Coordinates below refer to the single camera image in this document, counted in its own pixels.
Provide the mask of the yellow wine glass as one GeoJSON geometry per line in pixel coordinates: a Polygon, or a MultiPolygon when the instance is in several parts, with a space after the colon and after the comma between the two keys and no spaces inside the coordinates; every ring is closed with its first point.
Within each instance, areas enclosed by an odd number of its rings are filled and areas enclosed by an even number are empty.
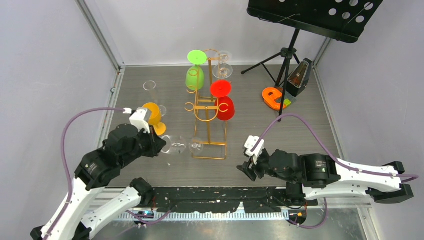
{"type": "Polygon", "coordinates": [[[166,132],[167,127],[162,122],[162,114],[159,106],[154,102],[148,102],[145,103],[142,107],[147,108],[151,112],[148,124],[153,126],[158,136],[163,135],[166,132]]]}

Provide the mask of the gold wire glass rack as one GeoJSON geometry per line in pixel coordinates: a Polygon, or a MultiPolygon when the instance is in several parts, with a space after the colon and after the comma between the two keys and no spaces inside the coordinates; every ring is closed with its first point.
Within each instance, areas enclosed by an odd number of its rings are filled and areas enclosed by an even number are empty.
{"type": "MultiPolygon", "coordinates": [[[[206,50],[202,50],[203,52],[206,53],[207,56],[207,52],[218,52],[215,49],[206,49],[206,50]]],[[[209,70],[209,86],[211,87],[211,85],[214,83],[213,82],[213,73],[212,73],[212,62],[213,61],[217,61],[215,57],[208,57],[207,56],[207,61],[206,63],[208,63],[208,70],[209,70]]],[[[200,89],[199,90],[195,90],[195,91],[190,91],[187,88],[187,92],[189,94],[194,94],[194,102],[187,102],[184,105],[191,105],[192,108],[188,109],[185,108],[185,110],[187,112],[193,112],[194,116],[195,116],[195,120],[194,120],[194,136],[197,136],[197,132],[198,132],[198,122],[202,122],[206,124],[206,130],[207,130],[207,140],[206,141],[202,141],[204,146],[219,146],[219,147],[223,147],[223,157],[213,157],[213,156],[200,156],[200,155],[193,155],[191,154],[191,156],[194,159],[210,159],[210,160],[225,160],[227,158],[227,154],[228,154],[228,141],[227,141],[227,127],[228,127],[228,122],[225,121],[224,122],[224,129],[223,129],[223,137],[224,140],[223,141],[212,141],[212,130],[211,130],[211,122],[215,119],[217,119],[217,114],[216,114],[216,110],[217,110],[217,106],[215,106],[215,100],[216,98],[212,96],[212,94],[210,94],[210,96],[201,96],[200,93],[200,89]]]]}

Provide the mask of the clear wine glass front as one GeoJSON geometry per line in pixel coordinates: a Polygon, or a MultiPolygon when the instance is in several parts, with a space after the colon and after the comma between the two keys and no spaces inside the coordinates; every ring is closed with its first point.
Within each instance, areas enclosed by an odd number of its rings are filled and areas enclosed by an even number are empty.
{"type": "Polygon", "coordinates": [[[143,89],[148,93],[150,100],[158,105],[160,114],[164,117],[167,114],[167,108],[164,106],[157,83],[153,80],[148,80],[143,84],[143,89]]]}

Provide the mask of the green wine glass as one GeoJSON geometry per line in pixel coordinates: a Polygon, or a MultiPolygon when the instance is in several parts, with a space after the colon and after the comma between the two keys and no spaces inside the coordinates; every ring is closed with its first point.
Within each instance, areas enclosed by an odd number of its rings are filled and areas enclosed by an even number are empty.
{"type": "Polygon", "coordinates": [[[200,90],[204,86],[205,74],[201,65],[205,64],[208,57],[205,52],[195,49],[187,54],[192,67],[186,73],[185,84],[190,91],[200,90]]]}

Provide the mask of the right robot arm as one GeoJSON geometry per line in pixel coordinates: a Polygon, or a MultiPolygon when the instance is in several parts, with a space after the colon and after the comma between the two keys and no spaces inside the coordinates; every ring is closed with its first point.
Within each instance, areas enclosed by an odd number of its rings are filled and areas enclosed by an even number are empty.
{"type": "Polygon", "coordinates": [[[412,187],[397,175],[404,173],[401,162],[377,167],[377,175],[342,167],[324,154],[297,155],[277,149],[263,150],[238,165],[251,181],[264,175],[286,182],[283,203],[301,206],[320,198],[371,198],[378,204],[398,204],[414,197],[412,187]]]}

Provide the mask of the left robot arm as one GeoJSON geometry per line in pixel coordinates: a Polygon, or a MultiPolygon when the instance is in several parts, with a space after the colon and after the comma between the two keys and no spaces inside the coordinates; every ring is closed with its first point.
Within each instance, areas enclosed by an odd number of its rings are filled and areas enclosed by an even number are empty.
{"type": "Polygon", "coordinates": [[[112,220],[125,211],[149,207],[155,192],[143,178],[135,178],[117,197],[100,208],[88,211],[92,202],[121,170],[140,157],[154,158],[166,146],[153,126],[148,131],[121,124],[111,131],[103,146],[83,156],[72,180],[71,198],[65,198],[47,224],[34,228],[34,240],[91,240],[112,220]]]}

